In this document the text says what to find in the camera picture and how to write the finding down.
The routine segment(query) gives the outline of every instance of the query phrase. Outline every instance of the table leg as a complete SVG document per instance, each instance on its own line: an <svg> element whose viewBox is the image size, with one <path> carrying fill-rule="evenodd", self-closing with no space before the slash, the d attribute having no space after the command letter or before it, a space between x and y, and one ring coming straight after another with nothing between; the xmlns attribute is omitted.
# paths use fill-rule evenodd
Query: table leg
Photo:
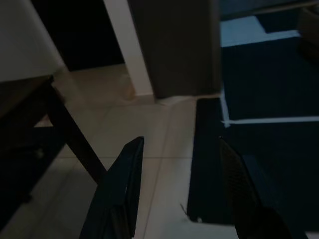
<svg viewBox="0 0 319 239"><path fill-rule="evenodd" d="M45 95L47 114L53 126L64 137L75 156L98 184L106 174L106 169L74 122L55 89L50 86Z"/></svg>

